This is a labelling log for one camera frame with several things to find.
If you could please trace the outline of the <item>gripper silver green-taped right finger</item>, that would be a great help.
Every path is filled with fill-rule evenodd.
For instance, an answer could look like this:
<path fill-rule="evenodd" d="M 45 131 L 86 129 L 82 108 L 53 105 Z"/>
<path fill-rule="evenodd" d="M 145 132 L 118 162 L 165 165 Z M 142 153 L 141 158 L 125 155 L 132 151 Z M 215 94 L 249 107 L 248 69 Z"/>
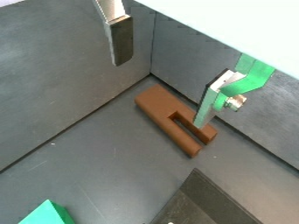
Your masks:
<path fill-rule="evenodd" d="M 241 53 L 235 70 L 225 69 L 205 86 L 193 125 L 201 128 L 213 113 L 224 108 L 237 111 L 247 100 L 244 93 L 261 88 L 275 70 L 272 66 Z"/>

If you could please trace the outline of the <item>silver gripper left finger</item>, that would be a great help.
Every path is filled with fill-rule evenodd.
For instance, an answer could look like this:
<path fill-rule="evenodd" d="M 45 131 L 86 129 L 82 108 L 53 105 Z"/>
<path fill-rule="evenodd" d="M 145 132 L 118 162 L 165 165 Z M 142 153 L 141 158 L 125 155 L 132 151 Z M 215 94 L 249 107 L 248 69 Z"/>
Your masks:
<path fill-rule="evenodd" d="M 121 0 L 92 0 L 102 20 L 112 64 L 118 67 L 133 56 L 133 18 Z"/>

